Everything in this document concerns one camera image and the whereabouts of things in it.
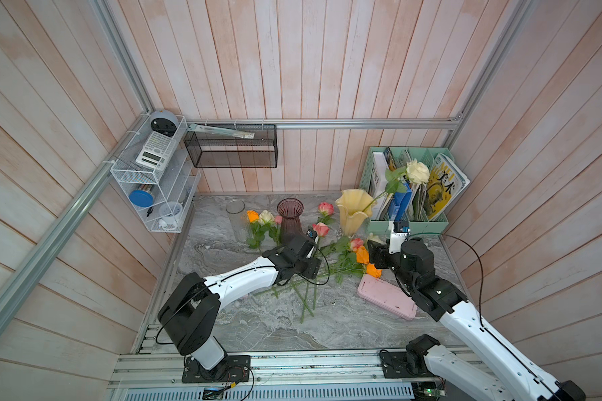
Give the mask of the cream rose group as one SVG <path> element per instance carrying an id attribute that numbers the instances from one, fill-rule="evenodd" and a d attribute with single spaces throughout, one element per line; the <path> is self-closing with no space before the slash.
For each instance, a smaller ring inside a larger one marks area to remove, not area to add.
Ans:
<path id="1" fill-rule="evenodd" d="M 406 163 L 406 166 L 397 167 L 394 170 L 386 170 L 384 178 L 386 179 L 386 183 L 383 192 L 375 195 L 367 207 L 376 205 L 381 198 L 387 198 L 390 195 L 399 193 L 405 194 L 407 192 L 406 184 L 408 184 L 411 189 L 411 197 L 408 200 L 416 202 L 413 214 L 418 216 L 426 203 L 426 185 L 430 179 L 430 170 L 428 167 L 422 162 L 411 160 Z"/>
<path id="2" fill-rule="evenodd" d="M 381 245 L 385 245 L 386 241 L 384 239 L 382 239 L 381 237 L 379 237 L 378 235 L 374 234 L 374 233 L 370 233 L 367 237 L 367 241 L 368 242 L 374 242 L 377 244 L 381 244 Z"/>
<path id="3" fill-rule="evenodd" d="M 258 224 L 260 231 L 269 237 L 277 246 L 281 244 L 281 216 L 275 216 L 273 213 L 264 210 L 259 214 Z"/>

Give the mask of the orange rose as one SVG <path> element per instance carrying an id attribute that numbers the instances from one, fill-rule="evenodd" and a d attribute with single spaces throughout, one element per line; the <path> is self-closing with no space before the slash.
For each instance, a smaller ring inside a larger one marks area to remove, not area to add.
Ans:
<path id="1" fill-rule="evenodd" d="M 262 245 L 263 240 L 265 239 L 265 234 L 267 233 L 267 227 L 262 224 L 260 220 L 260 215 L 255 211 L 247 211 L 246 213 L 248 228 L 249 228 L 249 237 L 247 239 L 247 244 L 252 249 L 259 249 Z"/>
<path id="2" fill-rule="evenodd" d="M 358 247 L 356 250 L 356 262 L 367 266 L 370 264 L 370 255 L 364 246 Z"/>
<path id="3" fill-rule="evenodd" d="M 372 263 L 366 265 L 366 273 L 374 278 L 381 278 L 383 274 L 382 270 L 376 268 Z"/>

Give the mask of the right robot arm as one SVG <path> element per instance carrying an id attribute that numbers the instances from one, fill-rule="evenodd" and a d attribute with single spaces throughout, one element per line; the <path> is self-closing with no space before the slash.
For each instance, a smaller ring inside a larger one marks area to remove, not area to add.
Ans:
<path id="1" fill-rule="evenodd" d="M 436 275 L 433 253 L 421 241 L 393 235 L 367 244 L 371 262 L 393 272 L 399 288 L 435 321 L 461 339 L 491 370 L 489 374 L 422 335 L 406 347 L 411 367 L 445 379 L 478 400 L 584 400 L 571 380 L 560 382 L 520 352 L 454 284 Z"/>

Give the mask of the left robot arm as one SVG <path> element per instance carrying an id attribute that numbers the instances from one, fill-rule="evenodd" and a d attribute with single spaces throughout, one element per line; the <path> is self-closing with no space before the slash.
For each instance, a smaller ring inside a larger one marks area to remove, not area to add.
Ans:
<path id="1" fill-rule="evenodd" d="M 310 229 L 230 272 L 210 277 L 195 272 L 185 275 L 157 314 L 159 331 L 167 334 L 184 357 L 184 384 L 232 384 L 253 378 L 251 357 L 229 355 L 212 335 L 217 315 L 252 292 L 285 285 L 294 277 L 314 284 L 320 267 L 314 256 L 318 242 L 319 234 Z"/>

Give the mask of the pink rose middle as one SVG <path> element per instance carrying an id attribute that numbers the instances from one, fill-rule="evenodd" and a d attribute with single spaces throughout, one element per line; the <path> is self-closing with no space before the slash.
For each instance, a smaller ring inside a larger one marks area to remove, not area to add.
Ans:
<path id="1" fill-rule="evenodd" d="M 304 296 L 301 297 L 301 299 L 303 301 L 303 307 L 304 307 L 303 312 L 301 314 L 301 318 L 300 318 L 300 322 L 301 323 L 304 322 L 305 312 L 308 312 L 310 316 L 314 317 L 314 313 L 313 313 L 314 307 L 311 307 L 309 305 L 309 303 L 308 303 L 309 288 L 310 287 L 323 286 L 324 284 L 326 284 L 329 281 L 329 277 L 330 277 L 329 262 L 327 261 L 326 255 L 324 255 L 324 252 L 321 250 L 321 248 L 319 246 L 320 240 L 328 234 L 329 227 L 327 225 L 325 225 L 323 222 L 318 222 L 318 223 L 316 223 L 316 224 L 313 225 L 313 230 L 317 234 L 316 239 L 315 239 L 315 242 L 316 242 L 315 251 L 319 252 L 319 254 L 321 255 L 321 257 L 326 262 L 327 271 L 328 271 L 328 277 L 326 278 L 325 282 L 316 282 L 314 279 L 308 279 L 307 280 L 308 284 L 306 285 L 305 294 L 304 294 Z"/>

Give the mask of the pink case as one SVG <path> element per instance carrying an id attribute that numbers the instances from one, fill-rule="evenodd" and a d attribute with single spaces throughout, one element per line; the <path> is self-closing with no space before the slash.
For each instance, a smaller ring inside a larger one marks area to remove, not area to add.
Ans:
<path id="1" fill-rule="evenodd" d="M 398 317 L 406 320 L 416 317 L 417 306 L 413 300 L 389 282 L 366 274 L 361 279 L 357 293 L 367 302 Z"/>

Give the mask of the purple ribbed glass vase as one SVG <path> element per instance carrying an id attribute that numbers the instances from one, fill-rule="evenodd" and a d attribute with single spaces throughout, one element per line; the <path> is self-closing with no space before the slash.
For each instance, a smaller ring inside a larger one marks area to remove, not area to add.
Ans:
<path id="1" fill-rule="evenodd" d="M 296 235 L 303 233 L 300 221 L 303 211 L 303 203 L 296 198 L 286 198 L 277 205 L 277 212 L 282 218 L 279 235 L 282 244 L 288 245 Z"/>

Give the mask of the pink rose upper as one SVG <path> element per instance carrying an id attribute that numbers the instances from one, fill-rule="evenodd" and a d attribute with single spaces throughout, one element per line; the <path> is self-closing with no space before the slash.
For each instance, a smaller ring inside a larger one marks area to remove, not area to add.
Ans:
<path id="1" fill-rule="evenodd" d="M 321 202 L 318 206 L 318 222 L 330 225 L 334 221 L 334 206 L 328 202 Z"/>

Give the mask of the blue folder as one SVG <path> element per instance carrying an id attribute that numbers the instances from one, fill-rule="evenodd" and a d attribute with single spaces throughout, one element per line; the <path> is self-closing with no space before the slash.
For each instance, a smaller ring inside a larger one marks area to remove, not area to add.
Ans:
<path id="1" fill-rule="evenodd" d="M 393 198 L 388 207 L 388 218 L 390 221 L 400 221 L 412 198 L 411 184 L 403 180 L 399 189 L 404 189 L 404 192 L 399 190 L 393 195 Z"/>

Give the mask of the white book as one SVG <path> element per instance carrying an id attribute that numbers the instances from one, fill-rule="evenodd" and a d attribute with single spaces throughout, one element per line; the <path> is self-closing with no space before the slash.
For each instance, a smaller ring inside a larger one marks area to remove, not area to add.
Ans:
<path id="1" fill-rule="evenodd" d="M 386 185 L 388 184 L 386 172 L 388 172 L 389 167 L 383 152 L 373 152 L 372 156 L 370 194 L 376 199 L 376 202 L 372 206 L 371 220 L 379 221 L 384 219 L 384 212 L 390 200 L 389 194 L 386 192 Z"/>

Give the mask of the white cup on shelf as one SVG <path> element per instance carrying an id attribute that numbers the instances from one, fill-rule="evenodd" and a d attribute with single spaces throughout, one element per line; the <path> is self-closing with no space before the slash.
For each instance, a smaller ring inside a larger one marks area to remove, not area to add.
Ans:
<path id="1" fill-rule="evenodd" d="M 161 229 L 175 229 L 183 212 L 180 202 L 165 202 L 159 209 L 158 225 Z"/>

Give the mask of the blue lid jar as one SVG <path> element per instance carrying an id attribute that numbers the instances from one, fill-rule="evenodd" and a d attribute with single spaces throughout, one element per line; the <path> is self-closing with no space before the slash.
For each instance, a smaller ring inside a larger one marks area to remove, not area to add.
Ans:
<path id="1" fill-rule="evenodd" d="M 128 198 L 136 207 L 151 207 L 155 201 L 154 188 L 154 185 L 151 184 L 140 184 L 130 192 Z"/>

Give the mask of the white strip on basket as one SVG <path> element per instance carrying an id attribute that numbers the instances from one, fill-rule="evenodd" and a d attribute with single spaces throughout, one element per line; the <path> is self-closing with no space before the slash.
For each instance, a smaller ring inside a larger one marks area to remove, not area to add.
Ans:
<path id="1" fill-rule="evenodd" d="M 210 125 L 198 125 L 198 124 L 190 124 L 188 126 L 188 130 L 192 132 L 198 132 L 208 135 L 221 135 L 226 137 L 252 140 L 254 138 L 253 132 L 247 132 L 242 130 L 234 130 L 234 129 L 226 129 L 221 127 L 214 127 Z"/>

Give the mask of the white calculator on shelf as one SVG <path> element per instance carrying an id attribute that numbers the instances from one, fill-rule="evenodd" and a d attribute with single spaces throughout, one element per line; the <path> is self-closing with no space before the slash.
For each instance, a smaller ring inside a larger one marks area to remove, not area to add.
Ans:
<path id="1" fill-rule="evenodd" d="M 177 148 L 177 141 L 161 133 L 152 131 L 135 159 L 137 165 L 165 170 Z"/>

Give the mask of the round black white device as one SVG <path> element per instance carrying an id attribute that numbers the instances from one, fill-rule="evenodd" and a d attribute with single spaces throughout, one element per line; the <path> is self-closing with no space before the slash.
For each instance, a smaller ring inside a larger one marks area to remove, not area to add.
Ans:
<path id="1" fill-rule="evenodd" d="M 153 132 L 173 137 L 177 133 L 179 120 L 168 110 L 157 110 L 150 115 L 150 127 Z"/>

